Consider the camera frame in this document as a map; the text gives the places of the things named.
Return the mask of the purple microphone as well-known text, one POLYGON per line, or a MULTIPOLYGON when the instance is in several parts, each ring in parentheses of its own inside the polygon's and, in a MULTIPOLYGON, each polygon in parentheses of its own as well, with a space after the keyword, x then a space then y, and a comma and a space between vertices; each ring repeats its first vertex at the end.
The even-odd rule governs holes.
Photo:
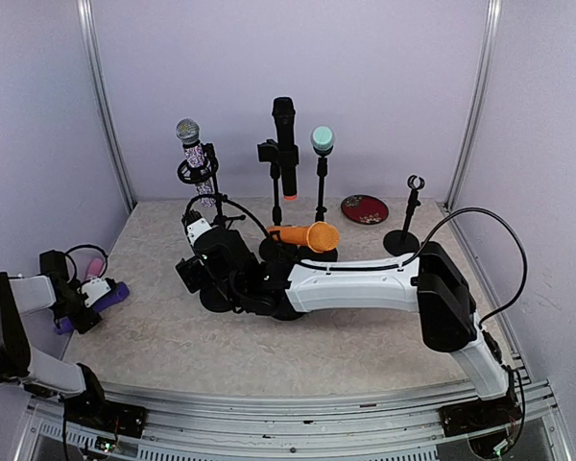
POLYGON ((111 288, 106 295, 104 295, 99 301, 97 301, 93 306, 87 307, 84 313, 79 316, 77 321, 84 328, 83 330, 77 329, 71 322, 71 320, 64 316, 55 322, 55 332, 58 335, 64 335, 73 331, 77 331, 80 334, 92 329, 101 320, 100 313, 109 309, 110 307, 123 302, 130 295, 130 289, 127 284, 123 281, 116 283, 114 288, 111 288))

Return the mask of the pink microphone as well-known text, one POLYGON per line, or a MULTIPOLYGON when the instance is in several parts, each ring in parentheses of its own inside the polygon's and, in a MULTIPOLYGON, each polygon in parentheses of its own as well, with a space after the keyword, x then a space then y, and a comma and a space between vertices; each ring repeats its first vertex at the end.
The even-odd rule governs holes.
POLYGON ((104 271, 105 262, 101 258, 92 259, 86 268, 86 279, 99 278, 104 271))

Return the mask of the black short stand purple mic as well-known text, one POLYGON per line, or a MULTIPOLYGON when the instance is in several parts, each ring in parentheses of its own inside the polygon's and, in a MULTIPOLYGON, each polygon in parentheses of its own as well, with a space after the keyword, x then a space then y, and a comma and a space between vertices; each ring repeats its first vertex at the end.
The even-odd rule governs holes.
POLYGON ((231 293, 214 286, 202 289, 199 298, 203 307, 212 313, 233 312, 235 309, 231 293))

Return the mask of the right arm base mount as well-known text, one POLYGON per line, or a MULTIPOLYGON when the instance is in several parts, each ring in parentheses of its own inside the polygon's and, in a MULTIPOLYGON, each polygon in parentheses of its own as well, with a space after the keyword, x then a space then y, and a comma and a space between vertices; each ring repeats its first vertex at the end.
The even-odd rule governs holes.
POLYGON ((521 405, 512 393, 494 400, 470 400, 438 410, 445 437, 458 436, 518 421, 521 405))

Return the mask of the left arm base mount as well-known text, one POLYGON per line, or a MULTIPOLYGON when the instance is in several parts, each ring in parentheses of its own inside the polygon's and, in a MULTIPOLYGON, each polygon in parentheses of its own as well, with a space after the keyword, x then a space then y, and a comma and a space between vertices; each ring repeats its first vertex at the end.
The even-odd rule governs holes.
POLYGON ((145 407, 81 394, 63 402, 66 420, 84 427, 140 439, 147 421, 145 407))

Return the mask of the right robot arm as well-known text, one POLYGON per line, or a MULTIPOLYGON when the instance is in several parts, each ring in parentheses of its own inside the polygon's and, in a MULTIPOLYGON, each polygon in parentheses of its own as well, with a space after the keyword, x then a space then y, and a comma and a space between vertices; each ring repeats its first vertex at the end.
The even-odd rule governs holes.
POLYGON ((419 254, 325 264, 291 254, 260 261, 238 230, 204 218, 187 226, 186 237, 193 254, 176 270, 207 310, 279 321, 344 308, 416 313, 424 345, 450 354, 473 384, 472 419, 491 426, 508 412, 512 371, 481 325, 467 280, 440 244, 428 242, 419 254))

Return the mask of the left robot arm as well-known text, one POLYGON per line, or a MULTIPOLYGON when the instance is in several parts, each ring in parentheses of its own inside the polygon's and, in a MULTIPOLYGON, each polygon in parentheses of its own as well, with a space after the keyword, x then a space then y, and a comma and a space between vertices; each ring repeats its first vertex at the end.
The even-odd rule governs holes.
POLYGON ((59 397, 69 421, 108 425, 115 407, 92 370, 64 362, 35 348, 21 315, 49 309, 54 319, 65 318, 85 333, 100 323, 77 272, 68 269, 70 255, 51 250, 39 256, 40 274, 19 278, 0 272, 0 384, 21 384, 33 394, 59 397))

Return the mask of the black short stand orange mic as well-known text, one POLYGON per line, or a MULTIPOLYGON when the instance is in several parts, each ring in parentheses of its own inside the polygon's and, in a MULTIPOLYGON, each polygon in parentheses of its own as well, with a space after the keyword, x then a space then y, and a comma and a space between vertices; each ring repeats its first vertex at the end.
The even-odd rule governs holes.
MULTIPOLYGON (((268 263, 279 262, 286 267, 285 273, 289 274, 290 269, 294 265, 294 260, 299 257, 299 246, 273 239, 265 239, 259 245, 259 254, 268 263)), ((295 311, 287 300, 283 300, 278 311, 272 315, 272 318, 282 322, 291 322, 302 316, 303 313, 295 311)))

